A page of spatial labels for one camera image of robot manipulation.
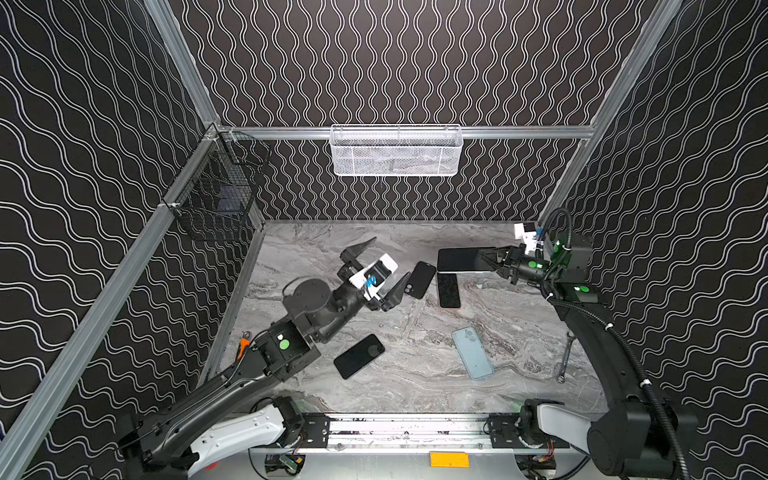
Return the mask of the black phone case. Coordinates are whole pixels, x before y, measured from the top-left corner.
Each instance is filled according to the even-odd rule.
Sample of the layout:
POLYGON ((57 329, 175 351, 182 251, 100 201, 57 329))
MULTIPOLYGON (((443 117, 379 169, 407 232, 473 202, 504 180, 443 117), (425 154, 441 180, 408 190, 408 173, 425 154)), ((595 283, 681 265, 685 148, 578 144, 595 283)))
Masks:
POLYGON ((434 265, 425 261, 417 262, 409 275, 405 294, 414 299, 421 300, 425 296, 436 273, 437 270, 434 265))

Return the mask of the black phone purple edge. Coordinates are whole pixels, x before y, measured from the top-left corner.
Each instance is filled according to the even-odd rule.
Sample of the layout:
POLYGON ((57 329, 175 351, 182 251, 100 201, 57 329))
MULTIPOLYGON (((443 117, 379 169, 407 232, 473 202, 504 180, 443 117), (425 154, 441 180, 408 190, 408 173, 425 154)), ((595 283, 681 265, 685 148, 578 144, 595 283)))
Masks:
POLYGON ((458 277, 455 273, 438 273, 437 289, 441 308, 459 309, 461 307, 458 277))

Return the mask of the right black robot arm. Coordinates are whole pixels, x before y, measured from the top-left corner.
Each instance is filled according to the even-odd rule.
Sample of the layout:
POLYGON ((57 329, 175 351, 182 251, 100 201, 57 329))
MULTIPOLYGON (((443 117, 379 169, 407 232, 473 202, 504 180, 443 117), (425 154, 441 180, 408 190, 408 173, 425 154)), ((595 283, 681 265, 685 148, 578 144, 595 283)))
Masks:
POLYGON ((526 445, 559 439, 585 453, 604 475, 688 479, 689 440, 697 418, 654 385, 588 281, 592 244, 581 235, 543 240, 552 249, 529 254, 523 244, 485 247, 479 257, 500 277, 536 287, 584 349, 603 388, 607 410, 590 420, 563 403, 529 399, 516 430, 526 445))

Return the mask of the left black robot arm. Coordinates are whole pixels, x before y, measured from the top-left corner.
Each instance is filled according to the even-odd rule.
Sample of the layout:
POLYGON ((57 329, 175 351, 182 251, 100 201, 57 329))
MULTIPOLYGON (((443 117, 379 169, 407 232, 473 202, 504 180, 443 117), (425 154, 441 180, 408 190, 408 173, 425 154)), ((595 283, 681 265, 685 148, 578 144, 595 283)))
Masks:
POLYGON ((358 257, 371 240, 345 248, 337 288, 318 277, 291 282, 282 298, 285 315, 257 333, 234 362, 185 398, 145 417, 129 415, 118 426, 118 450, 127 479, 189 479, 250 447, 291 448, 300 442, 303 415, 288 396, 268 393, 320 356, 362 309, 389 311, 400 304, 409 283, 382 255, 369 265, 358 257))

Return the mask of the black phone screen up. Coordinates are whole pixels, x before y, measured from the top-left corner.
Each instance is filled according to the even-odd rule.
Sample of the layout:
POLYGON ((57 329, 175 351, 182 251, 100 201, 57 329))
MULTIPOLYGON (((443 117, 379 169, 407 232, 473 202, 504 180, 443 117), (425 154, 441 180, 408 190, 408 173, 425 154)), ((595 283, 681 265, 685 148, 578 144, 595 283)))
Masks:
POLYGON ((348 380, 384 352, 380 339, 370 334, 336 357, 333 363, 341 378, 348 380))

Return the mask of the light blue phone case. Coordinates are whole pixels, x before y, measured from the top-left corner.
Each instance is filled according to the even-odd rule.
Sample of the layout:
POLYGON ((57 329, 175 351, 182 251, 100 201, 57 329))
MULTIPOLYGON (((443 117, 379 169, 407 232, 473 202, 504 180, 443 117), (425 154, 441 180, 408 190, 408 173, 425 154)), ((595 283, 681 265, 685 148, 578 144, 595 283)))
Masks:
POLYGON ((494 367, 486 355, 478 333, 473 327, 454 331, 452 339, 471 379, 486 379, 494 373, 494 367))

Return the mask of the silver spanner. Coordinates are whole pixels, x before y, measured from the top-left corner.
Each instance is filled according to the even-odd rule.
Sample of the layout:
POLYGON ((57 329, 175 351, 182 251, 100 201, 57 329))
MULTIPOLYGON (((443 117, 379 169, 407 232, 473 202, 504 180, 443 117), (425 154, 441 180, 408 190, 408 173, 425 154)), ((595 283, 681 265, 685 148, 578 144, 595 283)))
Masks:
POLYGON ((563 384, 566 381, 566 372, 570 360, 570 355, 573 347, 573 343, 576 340, 576 336, 572 331, 566 333, 566 344, 561 357, 559 368, 556 375, 556 381, 563 384))

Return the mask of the orange adjustable wrench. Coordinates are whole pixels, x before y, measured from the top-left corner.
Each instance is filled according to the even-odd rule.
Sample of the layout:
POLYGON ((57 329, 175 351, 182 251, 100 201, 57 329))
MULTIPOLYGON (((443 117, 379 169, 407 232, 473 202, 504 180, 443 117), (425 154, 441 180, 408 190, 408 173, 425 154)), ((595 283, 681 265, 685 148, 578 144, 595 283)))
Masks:
POLYGON ((244 331, 242 333, 242 336, 239 340, 238 349, 237 349, 237 355, 236 360, 239 361, 244 356, 246 350, 250 346, 252 341, 252 333, 250 331, 244 331))

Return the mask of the yellow block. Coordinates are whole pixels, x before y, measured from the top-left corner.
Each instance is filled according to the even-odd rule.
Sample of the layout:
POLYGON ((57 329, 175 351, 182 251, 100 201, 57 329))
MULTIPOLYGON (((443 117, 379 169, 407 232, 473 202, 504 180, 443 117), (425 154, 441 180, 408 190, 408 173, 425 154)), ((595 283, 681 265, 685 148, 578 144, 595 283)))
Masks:
POLYGON ((469 455, 464 452, 430 452, 431 468, 468 469, 470 467, 469 455))

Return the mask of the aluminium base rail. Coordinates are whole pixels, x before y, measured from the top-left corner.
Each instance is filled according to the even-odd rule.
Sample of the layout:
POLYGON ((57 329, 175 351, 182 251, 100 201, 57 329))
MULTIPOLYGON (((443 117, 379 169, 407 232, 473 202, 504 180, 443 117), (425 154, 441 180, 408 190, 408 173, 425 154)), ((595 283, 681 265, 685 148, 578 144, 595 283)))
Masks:
POLYGON ((429 453, 458 451, 491 454, 584 453, 586 447, 547 434, 542 443, 525 443, 516 413, 307 413, 290 453, 429 453))

